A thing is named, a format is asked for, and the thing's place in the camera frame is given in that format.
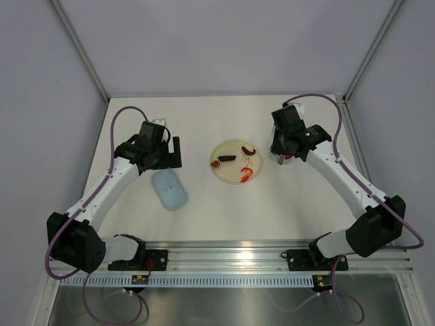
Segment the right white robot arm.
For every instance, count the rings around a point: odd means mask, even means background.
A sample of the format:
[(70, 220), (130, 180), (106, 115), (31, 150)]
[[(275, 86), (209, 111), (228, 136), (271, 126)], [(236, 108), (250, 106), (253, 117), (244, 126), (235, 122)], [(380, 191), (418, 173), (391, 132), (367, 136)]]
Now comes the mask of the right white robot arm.
[(368, 257), (402, 235), (406, 205), (401, 197), (389, 197), (348, 167), (332, 137), (319, 125), (307, 127), (294, 104), (271, 115), (270, 151), (277, 162), (288, 156), (306, 162), (329, 182), (355, 217), (349, 228), (321, 235), (302, 253), (287, 251), (288, 263), (301, 259), (303, 270), (327, 270), (340, 255)]

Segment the metal food tongs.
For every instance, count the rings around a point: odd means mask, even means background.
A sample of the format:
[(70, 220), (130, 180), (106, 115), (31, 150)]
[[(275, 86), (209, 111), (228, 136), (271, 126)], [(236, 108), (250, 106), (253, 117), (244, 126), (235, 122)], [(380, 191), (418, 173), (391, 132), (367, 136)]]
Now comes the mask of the metal food tongs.
[(286, 160), (292, 157), (281, 144), (280, 138), (276, 134), (273, 136), (270, 151), (279, 165), (282, 165)]

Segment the small round red food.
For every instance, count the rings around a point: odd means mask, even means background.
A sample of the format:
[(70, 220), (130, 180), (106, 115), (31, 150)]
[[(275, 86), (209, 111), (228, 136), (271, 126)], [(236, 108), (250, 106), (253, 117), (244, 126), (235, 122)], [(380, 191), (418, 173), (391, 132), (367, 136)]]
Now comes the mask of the small round red food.
[(218, 169), (221, 166), (221, 162), (219, 160), (213, 160), (210, 165), (212, 169)]

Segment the red shrimp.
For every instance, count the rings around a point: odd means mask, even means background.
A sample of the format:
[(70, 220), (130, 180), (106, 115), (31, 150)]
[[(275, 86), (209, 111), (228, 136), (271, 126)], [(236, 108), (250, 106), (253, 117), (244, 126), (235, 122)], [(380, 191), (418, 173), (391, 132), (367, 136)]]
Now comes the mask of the red shrimp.
[(243, 176), (241, 177), (240, 183), (249, 181), (255, 174), (254, 170), (249, 167), (244, 167), (241, 169)]

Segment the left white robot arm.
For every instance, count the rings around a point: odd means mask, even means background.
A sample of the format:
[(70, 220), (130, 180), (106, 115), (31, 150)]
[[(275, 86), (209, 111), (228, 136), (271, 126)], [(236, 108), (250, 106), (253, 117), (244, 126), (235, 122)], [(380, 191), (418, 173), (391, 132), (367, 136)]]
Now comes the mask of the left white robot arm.
[(106, 263), (142, 269), (147, 261), (144, 240), (128, 234), (102, 238), (99, 229), (118, 198), (144, 172), (181, 166), (179, 137), (164, 125), (144, 121), (137, 134), (111, 148), (109, 168), (93, 188), (65, 213), (49, 216), (46, 261), (55, 259), (86, 273)]

